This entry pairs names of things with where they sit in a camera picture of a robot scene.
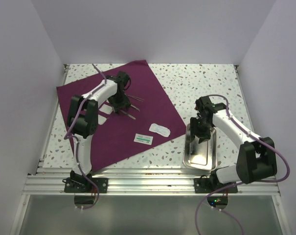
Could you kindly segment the white gauze pad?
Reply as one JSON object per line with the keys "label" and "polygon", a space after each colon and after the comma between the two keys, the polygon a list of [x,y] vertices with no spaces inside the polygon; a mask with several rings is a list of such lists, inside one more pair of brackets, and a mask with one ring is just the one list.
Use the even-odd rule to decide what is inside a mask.
{"label": "white gauze pad", "polygon": [[107,121],[107,118],[101,115],[98,115],[98,124],[103,125]]}
{"label": "white gauze pad", "polygon": [[103,104],[101,106],[101,108],[99,109],[99,111],[101,111],[101,112],[103,112],[103,113],[105,113],[107,115],[110,115],[112,113],[113,109],[112,109],[111,106]]}

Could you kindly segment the steel tweezers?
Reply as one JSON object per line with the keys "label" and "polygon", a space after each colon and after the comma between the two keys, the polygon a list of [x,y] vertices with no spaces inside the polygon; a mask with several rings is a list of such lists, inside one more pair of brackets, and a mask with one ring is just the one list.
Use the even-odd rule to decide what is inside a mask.
{"label": "steel tweezers", "polygon": [[138,101],[141,101],[141,102],[144,101],[144,99],[139,98],[139,97],[136,97],[136,96],[132,96],[132,95],[127,95],[127,97],[133,98],[133,99],[138,100]]}

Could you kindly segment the clear plastic syringe packet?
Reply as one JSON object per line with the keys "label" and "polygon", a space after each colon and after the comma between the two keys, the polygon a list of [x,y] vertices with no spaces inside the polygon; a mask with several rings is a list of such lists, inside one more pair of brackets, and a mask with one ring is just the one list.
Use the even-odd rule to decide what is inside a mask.
{"label": "clear plastic syringe packet", "polygon": [[149,131],[153,133],[157,133],[163,137],[169,137],[171,132],[167,127],[160,126],[156,123],[152,123],[151,126],[149,127]]}

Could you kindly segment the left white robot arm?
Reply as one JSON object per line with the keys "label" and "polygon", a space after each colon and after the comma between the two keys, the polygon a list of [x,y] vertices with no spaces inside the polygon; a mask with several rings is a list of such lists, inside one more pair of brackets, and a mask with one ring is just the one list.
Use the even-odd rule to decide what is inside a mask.
{"label": "left white robot arm", "polygon": [[116,76],[103,76],[100,84],[91,91],[71,98],[65,139],[72,138],[76,143],[76,163],[70,172],[70,186],[75,183],[82,192],[91,190],[91,141],[98,127],[98,109],[105,101],[110,103],[115,113],[129,109],[131,102],[125,91],[130,84],[129,75],[119,71]]}

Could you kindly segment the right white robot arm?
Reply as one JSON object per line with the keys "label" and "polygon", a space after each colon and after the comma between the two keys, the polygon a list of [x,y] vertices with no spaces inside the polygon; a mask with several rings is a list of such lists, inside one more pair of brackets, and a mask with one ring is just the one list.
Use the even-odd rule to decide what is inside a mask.
{"label": "right white robot arm", "polygon": [[195,101],[197,116],[190,119],[190,140],[198,144],[211,139],[211,129],[219,128],[238,148],[236,164],[216,169],[209,180],[214,192],[221,192],[227,183],[249,184],[277,174],[274,142],[262,138],[241,124],[229,110],[229,103],[211,102],[209,96]]}

